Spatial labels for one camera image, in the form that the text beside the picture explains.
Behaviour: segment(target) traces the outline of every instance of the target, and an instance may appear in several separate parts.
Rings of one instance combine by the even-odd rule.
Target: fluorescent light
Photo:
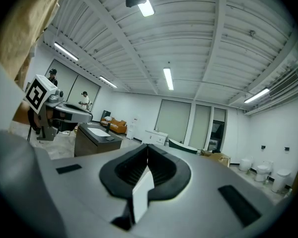
[[[247,99],[246,101],[244,101],[244,103],[250,103],[253,100],[256,100],[257,98],[263,96],[264,94],[268,93],[269,89],[265,88],[264,90],[260,91],[259,93],[255,94],[253,97]]]
[[[138,7],[144,17],[154,15],[154,10],[149,0],[147,0],[145,3],[139,4]]]
[[[163,72],[164,72],[165,79],[167,80],[169,90],[173,90],[173,84],[172,84],[172,77],[171,77],[170,68],[164,68]]]
[[[117,88],[117,86],[115,86],[113,83],[109,82],[106,78],[104,78],[102,76],[100,76],[99,78],[102,79],[102,80],[104,80],[106,83],[110,84],[111,86]]]
[[[78,58],[74,55],[72,55],[70,52],[68,52],[66,49],[64,49],[60,44],[54,43],[54,46],[62,50],[65,54],[67,54],[69,57],[73,58],[75,61],[78,60]]]

